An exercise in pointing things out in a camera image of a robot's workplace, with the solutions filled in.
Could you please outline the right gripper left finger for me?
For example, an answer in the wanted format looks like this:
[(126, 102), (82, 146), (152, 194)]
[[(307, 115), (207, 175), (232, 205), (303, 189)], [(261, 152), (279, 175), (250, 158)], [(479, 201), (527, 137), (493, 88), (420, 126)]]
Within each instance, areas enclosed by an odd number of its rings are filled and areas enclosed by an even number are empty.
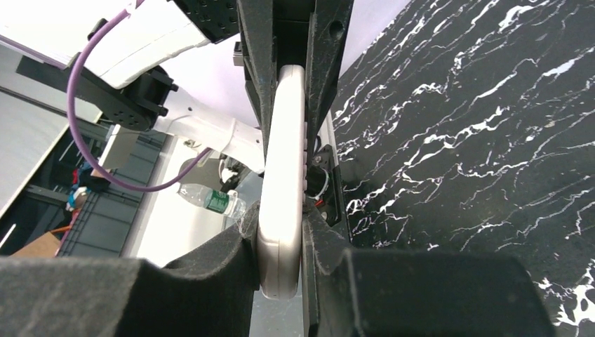
[(2, 258), (2, 336), (247, 336), (260, 205), (158, 267), (136, 258)]

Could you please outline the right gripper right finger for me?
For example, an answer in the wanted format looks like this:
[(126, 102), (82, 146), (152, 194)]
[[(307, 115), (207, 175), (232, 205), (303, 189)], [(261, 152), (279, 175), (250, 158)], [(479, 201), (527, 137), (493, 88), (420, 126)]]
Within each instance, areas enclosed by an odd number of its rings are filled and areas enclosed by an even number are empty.
[(500, 254), (352, 246), (321, 212), (302, 218), (307, 336), (554, 336), (526, 269)]

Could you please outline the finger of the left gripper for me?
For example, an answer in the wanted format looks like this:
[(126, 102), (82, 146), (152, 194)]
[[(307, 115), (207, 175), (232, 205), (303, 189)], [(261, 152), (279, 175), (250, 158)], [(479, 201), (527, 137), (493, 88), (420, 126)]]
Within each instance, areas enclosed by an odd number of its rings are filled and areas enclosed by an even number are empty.
[(353, 5), (352, 0), (315, 1), (310, 15), (305, 82), (309, 149), (337, 93)]
[(276, 63), (274, 61), (273, 2), (237, 1), (246, 91), (268, 152), (272, 123)]

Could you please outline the red white remote control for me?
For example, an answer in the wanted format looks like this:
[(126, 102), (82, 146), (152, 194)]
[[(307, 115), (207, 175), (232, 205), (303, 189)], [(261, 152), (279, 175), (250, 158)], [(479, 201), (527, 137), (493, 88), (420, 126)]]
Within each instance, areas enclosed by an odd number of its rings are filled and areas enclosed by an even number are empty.
[(274, 98), (256, 248), (260, 286), (272, 300), (288, 300), (297, 292), (305, 141), (305, 70), (285, 65)]

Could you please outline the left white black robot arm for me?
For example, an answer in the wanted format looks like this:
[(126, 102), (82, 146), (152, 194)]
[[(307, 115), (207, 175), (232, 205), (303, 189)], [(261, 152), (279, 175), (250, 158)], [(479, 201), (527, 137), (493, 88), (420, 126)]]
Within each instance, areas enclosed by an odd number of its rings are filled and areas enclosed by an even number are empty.
[[(302, 176), (335, 97), (351, 1), (2, 1), (1, 40), (76, 76), (72, 98), (135, 131), (195, 140), (256, 173)], [(162, 64), (236, 37), (253, 128)]]

